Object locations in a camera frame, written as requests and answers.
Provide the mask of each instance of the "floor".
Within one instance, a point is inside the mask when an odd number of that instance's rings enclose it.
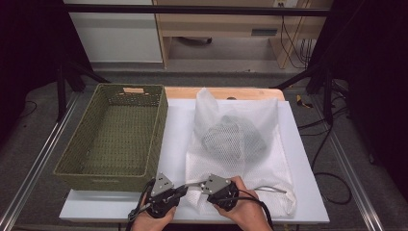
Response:
[[[211,44],[196,41],[175,39],[167,69],[152,66],[127,66],[126,69],[112,69],[97,66],[97,71],[107,79],[117,83],[161,83],[166,86],[196,86],[196,87],[252,87],[267,88],[275,86],[300,72],[289,64],[286,69],[279,69],[276,58],[271,52],[267,39],[264,38],[214,38]],[[295,65],[302,66],[296,56],[292,56]],[[88,85],[95,83],[85,79]],[[284,90],[286,99],[291,103],[293,115],[298,126],[309,124],[321,119],[321,95],[308,95],[305,92],[307,79]],[[343,88],[346,83],[338,81]],[[297,97],[301,96],[302,104]],[[0,212],[5,214],[14,196],[23,183],[27,173],[36,161],[49,134],[52,132],[57,116],[56,88],[50,84],[38,90],[33,90],[27,96],[28,102],[23,117],[15,124],[9,141],[0,147]],[[314,167],[315,172],[329,172],[345,179],[354,192],[363,189],[361,198],[354,194],[347,201],[348,191],[338,178],[318,174],[316,176],[319,189],[324,195],[330,223],[319,225],[301,225],[300,230],[408,230],[408,205],[395,189],[395,185],[387,171],[369,162],[367,153],[352,119],[347,117],[343,99],[334,92],[332,99],[335,108],[340,111],[335,116],[333,131],[322,146]],[[84,110],[86,101],[80,103],[78,110]],[[78,121],[81,114],[73,113],[70,121]],[[52,170],[58,161],[58,154],[64,151],[66,143],[74,131],[68,123],[65,131],[59,137],[59,142],[50,147],[52,154],[47,163],[37,175],[37,183],[31,189],[29,196],[22,201],[21,211],[16,211],[18,218],[13,230],[117,230],[117,224],[73,223],[60,220],[59,212],[64,205],[64,196],[69,190],[52,175]],[[327,134],[324,124],[306,129],[299,128],[299,133],[308,155],[313,161],[320,144]],[[352,174],[357,177],[357,183],[347,177],[350,169],[344,167],[342,161],[349,161]],[[378,218],[377,226],[370,226],[370,221]],[[276,225],[277,230],[288,229],[282,224]],[[235,230],[236,226],[179,226],[172,224],[167,230]]]

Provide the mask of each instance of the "basket handle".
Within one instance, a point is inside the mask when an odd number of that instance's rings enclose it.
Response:
[[[142,89],[142,88],[123,88],[123,91],[125,93],[142,93],[142,94],[145,94],[144,89]]]

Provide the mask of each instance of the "black cable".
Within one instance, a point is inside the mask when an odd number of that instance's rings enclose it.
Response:
[[[25,117],[25,116],[28,116],[28,115],[32,114],[32,113],[36,110],[36,108],[37,108],[37,103],[34,102],[34,101],[26,101],[26,103],[32,103],[32,104],[34,104],[34,109],[33,109],[30,113],[28,113],[28,114],[26,114],[26,115],[22,115],[22,116],[20,116],[19,118],[23,118],[23,117]]]
[[[327,199],[327,201],[329,201],[329,202],[331,202],[333,204],[338,204],[338,205],[346,205],[351,201],[351,198],[352,198],[351,188],[348,186],[347,182],[344,179],[342,179],[338,175],[335,175],[335,174],[329,173],[329,172],[316,172],[315,176],[318,176],[318,175],[326,175],[326,176],[334,177],[334,178],[340,180],[345,185],[345,187],[347,188],[347,192],[348,192],[347,200],[345,200],[345,201],[336,201],[336,200],[330,199],[327,196],[322,194],[322,196],[324,196],[324,198]]]
[[[334,101],[340,99],[340,98],[344,99],[344,96],[342,96],[342,95],[336,96],[335,98],[332,99],[332,103],[333,103]]]
[[[322,132],[319,132],[319,133],[316,133],[316,134],[300,134],[300,137],[315,137],[315,136],[319,136],[321,134],[324,134],[324,133],[326,133],[328,131],[329,130],[326,130],[326,131],[322,131]]]
[[[305,39],[303,39],[302,40],[302,43],[300,44],[300,51],[299,51],[299,53],[300,53],[300,58],[302,58],[302,60],[303,60],[303,58],[304,58],[304,56],[303,56],[303,48],[304,48],[304,46],[305,46]]]
[[[348,95],[348,90],[345,90],[344,87],[342,87],[341,85],[339,85],[336,81],[333,80],[333,86],[332,86],[332,90],[337,93],[340,94],[344,97],[344,99],[346,99],[346,96]]]
[[[289,52],[286,50],[285,45],[283,44],[283,39],[282,39],[283,25],[284,25],[284,20],[282,16],[282,25],[281,25],[281,31],[280,31],[280,40],[281,40],[282,48],[285,51],[286,55],[288,56],[288,59],[291,62],[292,66],[295,68],[303,69],[303,67],[299,67],[292,62],[291,56],[289,55]]]
[[[347,109],[347,107],[340,108],[338,111],[333,113],[333,116],[336,116],[336,115],[340,116],[346,109]],[[324,121],[325,121],[325,118],[317,120],[317,121],[309,123],[309,124],[297,126],[297,129],[300,131],[300,130],[303,130],[303,129],[306,129],[306,128],[314,127],[316,125],[319,125],[319,124],[323,123]]]
[[[141,191],[140,198],[139,198],[139,202],[138,202],[138,206],[136,207],[135,210],[132,211],[135,216],[133,217],[133,219],[130,219],[130,217],[129,217],[129,221],[128,221],[127,225],[126,225],[126,231],[130,231],[130,230],[132,229],[132,225],[133,225],[133,223],[134,223],[136,217],[137,217],[138,214],[139,214],[140,205],[141,205],[141,202],[143,201],[144,195],[146,194],[146,192],[147,192],[147,190],[149,189],[149,187],[153,187],[153,185],[154,185],[155,182],[156,182],[156,180],[155,180],[154,178],[151,179],[149,182],[146,183],[146,185],[144,186],[144,189]]]
[[[329,135],[330,135],[330,133],[332,131],[332,128],[333,128],[333,125],[330,126],[329,131],[327,132],[326,136],[324,137],[323,141],[321,142],[321,144],[320,144],[320,146],[318,148],[318,151],[316,152],[315,157],[313,158],[313,161],[312,161],[312,164],[311,164],[312,171],[315,168],[315,163],[316,163],[316,160],[318,159],[318,156],[320,154],[321,149],[323,148],[324,144],[326,143],[327,138],[329,138]]]
[[[309,39],[307,42],[307,49],[306,49],[306,59],[307,59],[307,66],[309,66],[310,59],[312,58],[312,40]]]
[[[253,194],[251,194],[251,193],[249,193],[249,192],[242,191],[242,190],[238,190],[238,191],[239,191],[239,192],[242,192],[242,193],[246,193],[246,194],[248,194],[249,196],[251,196],[252,198],[257,199]]]
[[[300,17],[299,23],[297,24],[296,31],[294,32],[295,35],[297,34],[297,31],[299,30],[300,21],[301,21],[301,20],[302,20],[302,17]],[[282,15],[282,26],[283,26],[283,29],[285,30],[286,35],[288,36],[289,41],[291,42],[291,46],[293,47],[294,53],[296,54],[296,56],[297,56],[297,58],[300,60],[300,62],[301,62],[302,64],[304,64],[304,62],[302,62],[302,59],[301,59],[301,58],[299,57],[299,55],[297,54],[296,46],[294,45],[294,42],[293,42],[291,36],[289,35],[288,30],[286,29],[285,16],[283,16],[283,15]]]
[[[225,202],[225,201],[231,201],[231,200],[250,200],[250,201],[254,201],[257,204],[259,204],[262,207],[262,209],[264,209],[264,212],[265,212],[265,215],[267,216],[267,221],[268,221],[268,224],[269,224],[270,228],[272,230],[274,230],[273,221],[272,221],[272,218],[270,216],[268,206],[263,201],[261,201],[261,200],[259,200],[257,198],[239,196],[239,197],[234,197],[234,198],[219,199],[217,202]]]

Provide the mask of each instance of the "tripod leg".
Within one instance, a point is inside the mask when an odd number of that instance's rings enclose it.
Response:
[[[103,77],[95,74],[93,71],[86,69],[85,67],[81,66],[78,63],[75,62],[69,62],[68,63],[72,68],[78,70],[80,73],[84,73],[85,75],[88,75],[90,78],[93,80],[99,82],[99,83],[111,83],[110,81],[104,79]]]
[[[294,77],[292,77],[291,79],[285,81],[284,83],[275,86],[275,87],[269,87],[270,89],[279,89],[279,90],[283,90],[285,88],[288,88],[290,85],[293,85],[295,83],[297,83],[298,81],[307,78],[307,77],[311,77],[313,73],[315,73],[317,70],[319,70],[319,66],[313,65],[308,67],[307,69],[305,69],[304,71],[302,71],[301,73],[295,75]]]

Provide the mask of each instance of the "black curtain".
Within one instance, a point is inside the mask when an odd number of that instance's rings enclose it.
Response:
[[[359,3],[335,4],[351,16]],[[347,106],[371,157],[388,170],[408,199],[408,1],[365,0],[350,23],[349,19],[328,18],[311,65],[347,25],[349,39],[332,54],[329,67],[333,78],[348,82]]]
[[[63,3],[0,1],[0,142],[24,109],[27,93],[55,82],[60,64],[73,60],[91,70],[68,12],[43,7]],[[74,90],[85,86],[72,68],[64,68],[64,78]]]

